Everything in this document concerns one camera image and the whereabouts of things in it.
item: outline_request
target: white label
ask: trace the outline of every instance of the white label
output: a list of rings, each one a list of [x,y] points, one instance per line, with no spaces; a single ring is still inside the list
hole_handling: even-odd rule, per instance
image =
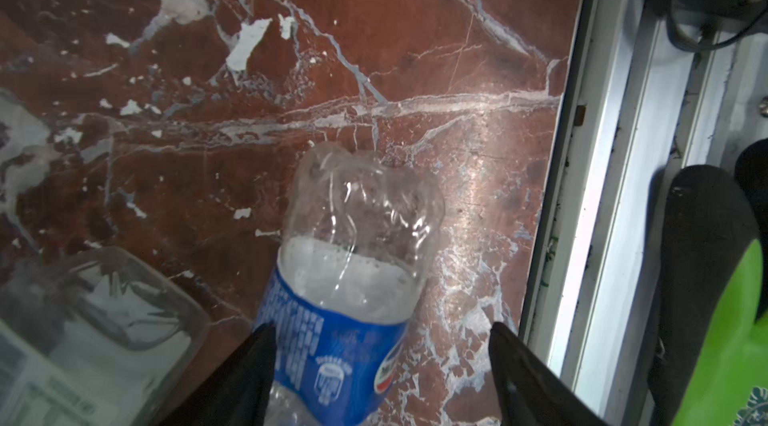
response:
[[[84,391],[0,320],[0,424],[106,426],[118,416]]]

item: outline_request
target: plastic bottle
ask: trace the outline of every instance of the plastic bottle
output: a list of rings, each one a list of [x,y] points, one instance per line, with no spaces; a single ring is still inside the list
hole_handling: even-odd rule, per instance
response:
[[[378,409],[443,213],[432,177],[333,143],[305,155],[256,320],[277,326],[267,426],[353,426]]]

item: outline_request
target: white speck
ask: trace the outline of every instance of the white speck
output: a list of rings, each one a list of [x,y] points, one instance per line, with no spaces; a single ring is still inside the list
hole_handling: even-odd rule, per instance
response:
[[[257,237],[278,237],[280,235],[280,231],[262,231],[257,229],[254,231],[254,235]]]
[[[125,206],[127,206],[131,210],[133,210],[134,213],[136,213],[136,216],[138,216],[139,218],[146,218],[147,217],[147,214],[144,211],[142,211],[138,206],[136,206],[133,201],[128,201],[125,204]]]
[[[141,113],[141,108],[139,107],[138,103],[133,100],[128,100],[128,103],[126,103],[125,106],[120,109],[120,116],[137,113]]]
[[[240,25],[240,35],[237,38],[237,44],[230,55],[226,57],[226,66],[230,70],[242,72],[248,64],[248,57],[264,37],[266,28],[272,23],[272,18],[257,19],[250,25],[242,23]]]
[[[295,19],[293,19],[292,16],[286,16],[283,17],[281,14],[277,14],[277,17],[280,18],[280,36],[283,37],[283,39],[290,38],[290,30],[293,25],[293,23],[296,22]]]
[[[235,220],[239,220],[241,218],[250,218],[250,208],[241,208],[239,210],[235,210]]]
[[[114,70],[117,67],[118,67],[117,63],[112,63],[110,66],[108,66],[106,68],[101,68],[101,70],[98,70],[97,72],[86,73],[83,76],[85,78],[90,78],[91,76],[100,76],[100,75],[103,75],[106,72],[110,72],[111,70]]]
[[[129,42],[126,42],[123,38],[120,38],[114,33],[107,34],[106,38],[107,38],[107,45],[120,45],[123,48],[128,48],[130,46]]]
[[[61,143],[62,141],[72,140],[72,143],[77,144],[80,143],[80,138],[82,137],[83,134],[80,131],[77,131],[74,128],[67,128],[62,131],[62,133],[53,136],[53,141]]]

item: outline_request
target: red marble surface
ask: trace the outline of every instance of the red marble surface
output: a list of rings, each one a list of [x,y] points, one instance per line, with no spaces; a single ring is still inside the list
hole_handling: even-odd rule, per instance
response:
[[[195,297],[214,326],[173,403],[248,333],[302,153],[376,150],[446,198],[376,422],[498,424],[487,331],[519,321],[578,4],[0,0],[6,258],[114,244]]]

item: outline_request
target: brown marble slab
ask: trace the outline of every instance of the brown marble slab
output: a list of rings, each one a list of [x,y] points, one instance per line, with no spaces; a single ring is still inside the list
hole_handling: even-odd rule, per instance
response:
[[[114,244],[248,333],[320,141],[437,175],[442,248],[378,424],[498,424],[579,0],[0,0],[6,260]]]

